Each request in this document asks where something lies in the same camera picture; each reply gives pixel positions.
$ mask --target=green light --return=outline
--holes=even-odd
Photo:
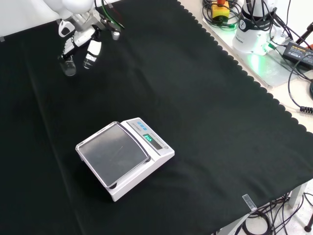
[[[250,64],[252,65],[253,70],[256,73],[259,73],[259,64],[260,64],[259,56],[251,54],[250,59],[251,59]]]
[[[144,138],[146,138],[146,139],[147,139],[147,141],[149,141],[149,142],[151,142],[151,141],[152,141],[152,139],[151,139],[149,136],[144,136]]]

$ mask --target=white device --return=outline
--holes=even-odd
[[[258,22],[259,28],[251,20],[251,14],[253,4],[254,10],[252,15],[256,21],[263,17],[263,12],[265,15],[272,12],[277,5],[277,0],[245,0],[241,19],[238,24],[236,35],[233,39],[233,46],[244,53],[255,53],[259,55],[264,55],[266,51],[264,48],[268,45],[270,41],[269,30],[262,31],[259,28],[266,29],[270,25],[270,16],[267,20],[261,20]],[[282,31],[280,28],[272,27],[271,36],[280,37]]]
[[[78,144],[76,151],[113,201],[175,154],[140,118],[111,123]]]

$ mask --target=glass weighing pan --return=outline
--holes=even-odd
[[[114,188],[124,175],[149,161],[147,151],[119,122],[78,144],[76,151],[107,188]]]

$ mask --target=table leg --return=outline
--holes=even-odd
[[[306,188],[308,183],[304,183],[298,187],[296,187],[290,196],[290,200],[289,200],[289,206],[291,208],[294,208],[295,206],[297,206],[300,203],[300,199],[302,198],[302,195],[304,193],[304,190]]]
[[[237,228],[248,218],[249,214],[246,214],[244,217],[237,219],[236,221],[228,224],[221,231],[218,235],[233,235]]]

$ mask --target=electronic device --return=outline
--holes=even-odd
[[[175,154],[142,119],[113,122],[76,146],[117,201]]]
[[[233,46],[244,53],[264,55],[264,48],[272,36],[281,34],[272,26],[272,14],[275,12],[277,0],[245,0],[239,20]]]
[[[44,0],[54,12],[62,19],[59,24],[59,35],[66,37],[73,32],[65,42],[64,50],[58,57],[61,69],[66,76],[76,74],[73,55],[78,49],[88,46],[84,60],[84,68],[90,69],[101,51],[100,32],[109,30],[112,38],[118,40],[123,26],[115,21],[104,7],[106,16],[101,15],[95,7],[94,0]]]
[[[313,51],[299,46],[298,44],[295,43],[288,43],[284,53],[283,53],[283,57],[286,60],[289,60],[293,63],[297,63],[301,58],[303,58],[303,60],[300,61],[300,65],[303,65],[309,69],[313,68]]]

